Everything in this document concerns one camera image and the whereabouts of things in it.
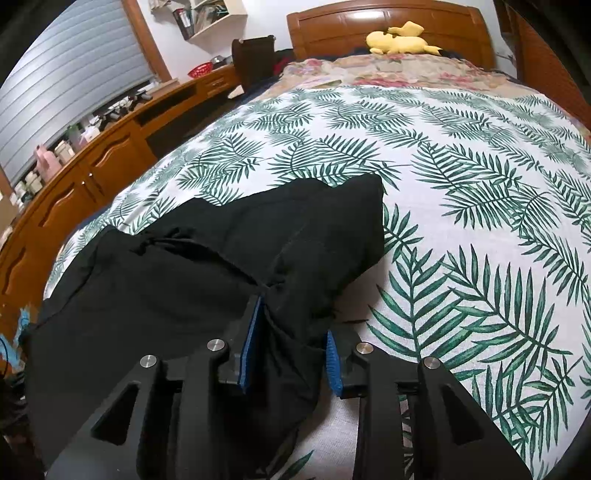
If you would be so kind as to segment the black double-breasted coat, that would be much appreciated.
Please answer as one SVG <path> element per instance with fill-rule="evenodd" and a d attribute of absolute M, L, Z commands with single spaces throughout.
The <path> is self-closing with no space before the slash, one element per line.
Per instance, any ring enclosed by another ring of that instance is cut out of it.
<path fill-rule="evenodd" d="M 26 394 L 51 479 L 246 479 L 318 404 L 335 300 L 384 254 L 383 184 L 314 179 L 103 229 L 43 303 Z M 263 296 L 245 392 L 224 331 Z"/>

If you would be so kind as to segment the green leaf print bedsheet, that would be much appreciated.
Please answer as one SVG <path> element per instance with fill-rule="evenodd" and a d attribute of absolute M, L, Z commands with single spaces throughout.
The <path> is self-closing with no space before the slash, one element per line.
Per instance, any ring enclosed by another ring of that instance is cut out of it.
<path fill-rule="evenodd" d="M 342 86 L 246 103 L 73 234 L 45 293 L 106 226 L 367 173 L 385 187 L 386 255 L 344 316 L 400 358 L 441 359 L 533 477 L 554 473 L 590 411 L 590 148 L 541 94 Z"/>

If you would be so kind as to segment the wooden desk cabinet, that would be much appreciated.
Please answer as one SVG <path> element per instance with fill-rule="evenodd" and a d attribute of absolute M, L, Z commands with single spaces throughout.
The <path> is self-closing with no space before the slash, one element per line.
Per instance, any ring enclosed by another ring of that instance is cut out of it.
<path fill-rule="evenodd" d="M 39 307 L 56 255 L 73 229 L 177 148 L 238 86 L 231 65 L 136 108 L 69 161 L 24 210 L 1 249 L 1 332 Z"/>

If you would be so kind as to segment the pink bottle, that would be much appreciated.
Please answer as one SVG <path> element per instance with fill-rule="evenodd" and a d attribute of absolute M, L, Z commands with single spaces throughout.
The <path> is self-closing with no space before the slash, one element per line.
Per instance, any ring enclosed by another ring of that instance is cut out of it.
<path fill-rule="evenodd" d="M 43 145 L 35 148 L 36 170 L 45 183 L 48 183 L 60 170 L 62 165 L 55 154 Z"/>

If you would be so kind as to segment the dark wooden chair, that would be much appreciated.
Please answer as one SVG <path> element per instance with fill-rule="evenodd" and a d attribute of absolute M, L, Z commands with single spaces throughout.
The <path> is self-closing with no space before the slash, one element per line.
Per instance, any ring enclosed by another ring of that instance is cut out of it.
<path fill-rule="evenodd" d="M 232 41 L 232 62 L 243 91 L 238 96 L 239 100 L 247 100 L 262 93 L 276 79 L 273 74 L 275 42 L 276 37 L 273 35 Z"/>

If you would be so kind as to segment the floral quilt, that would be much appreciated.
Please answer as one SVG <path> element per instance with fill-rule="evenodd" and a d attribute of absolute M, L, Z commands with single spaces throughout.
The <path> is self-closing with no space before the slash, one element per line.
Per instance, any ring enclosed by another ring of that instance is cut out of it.
<path fill-rule="evenodd" d="M 334 130 L 417 136 L 429 126 L 457 140 L 541 146 L 590 144 L 590 131 L 545 95 L 467 60 L 429 55 L 308 59 L 284 67 L 260 96 L 320 112 Z"/>

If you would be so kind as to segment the yellow plush toy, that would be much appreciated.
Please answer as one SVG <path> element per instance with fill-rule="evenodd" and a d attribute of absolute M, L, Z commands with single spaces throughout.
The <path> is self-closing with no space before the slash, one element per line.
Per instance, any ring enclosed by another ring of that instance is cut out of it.
<path fill-rule="evenodd" d="M 385 54 L 432 54 L 440 56 L 441 48 L 429 45 L 422 37 L 424 27 L 407 21 L 401 27 L 390 27 L 387 33 L 374 31 L 366 37 L 370 53 Z"/>

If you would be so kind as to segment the grey window blind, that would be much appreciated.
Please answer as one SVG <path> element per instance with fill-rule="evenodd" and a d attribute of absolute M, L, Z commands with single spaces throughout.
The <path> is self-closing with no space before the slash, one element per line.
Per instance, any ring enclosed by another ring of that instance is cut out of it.
<path fill-rule="evenodd" d="M 75 1 L 26 50 L 1 87 L 1 167 L 15 183 L 35 147 L 154 77 L 120 1 Z"/>

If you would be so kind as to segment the brown louvered wardrobe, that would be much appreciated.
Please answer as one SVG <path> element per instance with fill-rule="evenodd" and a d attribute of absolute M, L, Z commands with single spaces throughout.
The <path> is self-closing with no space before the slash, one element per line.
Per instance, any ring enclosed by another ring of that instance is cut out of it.
<path fill-rule="evenodd" d="M 496 1 L 517 76 L 590 126 L 590 3 Z"/>

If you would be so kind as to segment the white wall shelf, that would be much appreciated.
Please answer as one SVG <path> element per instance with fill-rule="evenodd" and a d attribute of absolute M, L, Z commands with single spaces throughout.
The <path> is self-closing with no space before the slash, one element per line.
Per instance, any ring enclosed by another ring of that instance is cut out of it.
<path fill-rule="evenodd" d="M 247 17 L 242 1 L 180 0 L 147 2 L 152 15 L 168 12 L 185 41 L 197 39 L 214 27 Z"/>

